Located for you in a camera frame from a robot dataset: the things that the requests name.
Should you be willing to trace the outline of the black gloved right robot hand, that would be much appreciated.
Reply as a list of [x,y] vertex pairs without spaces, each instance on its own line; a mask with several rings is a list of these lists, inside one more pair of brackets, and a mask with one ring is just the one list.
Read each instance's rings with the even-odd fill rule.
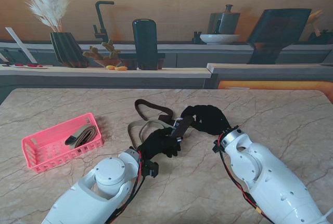
[[195,117],[191,123],[194,129],[213,136],[220,135],[232,128],[223,112],[212,105],[188,106],[181,113],[181,117],[186,116]]

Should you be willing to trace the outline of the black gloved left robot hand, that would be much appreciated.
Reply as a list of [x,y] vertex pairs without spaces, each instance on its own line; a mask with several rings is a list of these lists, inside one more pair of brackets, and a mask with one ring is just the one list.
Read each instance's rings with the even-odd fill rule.
[[167,157],[177,156],[181,151],[177,138],[171,137],[172,128],[157,129],[137,148],[144,159],[150,160],[162,153]]

